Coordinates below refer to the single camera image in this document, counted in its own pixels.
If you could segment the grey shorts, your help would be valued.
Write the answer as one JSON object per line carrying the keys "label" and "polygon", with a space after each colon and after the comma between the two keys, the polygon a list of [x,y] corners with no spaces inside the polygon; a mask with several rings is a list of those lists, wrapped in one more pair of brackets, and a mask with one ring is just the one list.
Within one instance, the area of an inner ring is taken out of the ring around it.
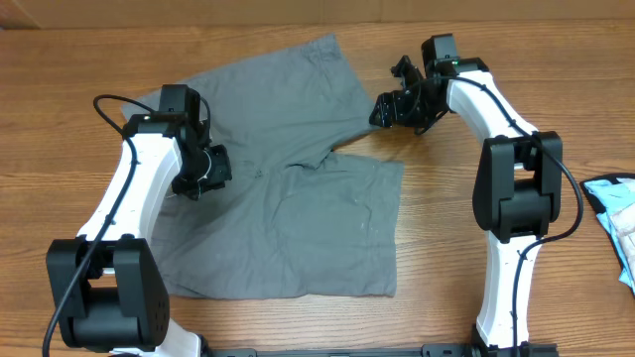
{"label": "grey shorts", "polygon": [[150,240],[189,298],[392,296],[404,166],[338,154],[371,131],[372,101],[334,36],[187,79],[232,178],[166,199]]}

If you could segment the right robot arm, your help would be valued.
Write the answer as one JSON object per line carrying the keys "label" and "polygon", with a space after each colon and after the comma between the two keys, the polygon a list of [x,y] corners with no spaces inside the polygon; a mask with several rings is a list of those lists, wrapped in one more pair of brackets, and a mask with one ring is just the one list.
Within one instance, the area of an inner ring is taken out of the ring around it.
{"label": "right robot arm", "polygon": [[458,55],[451,34],[421,45],[423,67],[402,57],[391,69],[399,90],[380,94],[373,126],[414,128],[423,134],[456,113],[481,145],[472,210],[487,243],[483,302],[466,345],[429,345],[426,356],[555,356],[554,344],[529,340],[527,309],[533,269],[561,207],[560,137],[518,117],[479,58]]}

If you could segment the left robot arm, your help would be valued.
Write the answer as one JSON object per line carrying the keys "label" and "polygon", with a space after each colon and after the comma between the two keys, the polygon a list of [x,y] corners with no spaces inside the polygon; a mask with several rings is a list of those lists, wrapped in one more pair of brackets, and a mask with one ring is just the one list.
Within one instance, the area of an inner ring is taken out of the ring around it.
{"label": "left robot arm", "polygon": [[70,348],[111,356],[211,353],[204,337],[171,319],[149,240],[169,192],[197,201],[231,180],[227,151],[210,138],[207,101],[185,84],[164,85],[158,108],[142,109],[116,129],[122,154],[98,207],[47,252],[56,309],[45,356],[56,331]]}

